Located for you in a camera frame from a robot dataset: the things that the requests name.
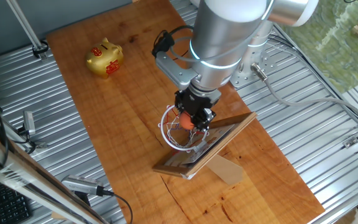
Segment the glowing blue ring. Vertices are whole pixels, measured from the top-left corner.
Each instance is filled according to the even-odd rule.
[[[191,40],[190,40],[190,51],[191,51],[191,53],[193,54],[194,58],[196,58],[197,60],[200,59],[200,57],[196,55],[196,52],[194,52],[193,47],[191,46]],[[227,69],[227,68],[231,68],[231,67],[236,66],[240,61],[241,61],[241,58],[240,58],[236,63],[231,64],[231,65],[226,65],[226,66],[211,65],[210,63],[205,62],[205,61],[201,61],[201,63],[202,63],[203,65],[209,67],[209,68],[214,68],[214,69]]]

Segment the metal clamp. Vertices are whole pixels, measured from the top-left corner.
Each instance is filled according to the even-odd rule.
[[[266,81],[267,76],[257,63],[252,63],[251,70],[256,73],[256,75],[261,79],[262,82]]]
[[[165,52],[157,53],[155,63],[179,90],[185,90],[190,85],[191,80],[198,75],[192,68],[181,68]]]

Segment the wooden table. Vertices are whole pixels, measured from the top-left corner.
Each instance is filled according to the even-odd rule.
[[[47,37],[114,191],[134,210],[134,223],[307,223],[317,217],[324,209],[257,120],[219,153],[244,168],[236,185],[206,167],[191,180],[152,172],[171,150],[157,124],[177,89],[150,51],[161,30],[180,25],[167,0],[141,0]],[[107,80],[92,75],[84,60],[103,37],[121,45],[125,56]],[[215,119],[249,112],[230,84],[220,90]]]

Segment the cardboard piece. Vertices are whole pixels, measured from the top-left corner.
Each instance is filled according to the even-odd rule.
[[[219,155],[215,155],[206,166],[228,185],[242,181],[242,167]]]

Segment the cable connector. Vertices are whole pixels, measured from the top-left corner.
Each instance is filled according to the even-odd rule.
[[[267,80],[267,76],[264,71],[259,67],[257,63],[252,63],[251,70],[256,73],[256,75],[261,79],[262,82]]]
[[[168,33],[166,30],[163,30],[154,41],[152,55],[154,57],[157,57],[158,52],[167,52],[169,48],[174,44],[175,41],[173,40],[171,33]]]

